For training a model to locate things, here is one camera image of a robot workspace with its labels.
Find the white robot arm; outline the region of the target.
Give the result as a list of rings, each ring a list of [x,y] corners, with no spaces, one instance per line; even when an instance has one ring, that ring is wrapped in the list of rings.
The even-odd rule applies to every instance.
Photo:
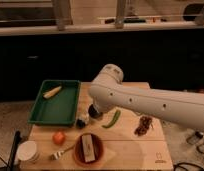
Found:
[[[123,77],[120,67],[106,64],[91,82],[88,92],[98,113],[122,107],[204,132],[204,94],[126,86]]]

